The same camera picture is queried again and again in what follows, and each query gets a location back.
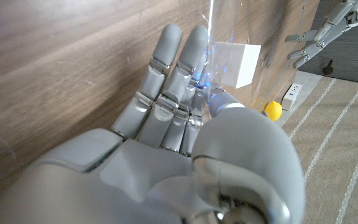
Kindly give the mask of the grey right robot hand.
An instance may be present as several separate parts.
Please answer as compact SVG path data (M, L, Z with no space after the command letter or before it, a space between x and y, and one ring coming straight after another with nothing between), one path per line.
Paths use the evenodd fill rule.
M45 153L0 196L0 223L301 223L305 180L285 131L218 87L208 31L164 27L112 128Z

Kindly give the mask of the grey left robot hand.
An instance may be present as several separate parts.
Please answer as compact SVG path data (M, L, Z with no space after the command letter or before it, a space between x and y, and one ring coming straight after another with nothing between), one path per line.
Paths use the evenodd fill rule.
M333 40L356 26L358 26L358 0L339 1L318 29L310 29L302 34L286 37L286 42L305 43L302 49L288 54L287 59L293 59L293 68L297 69L320 53Z

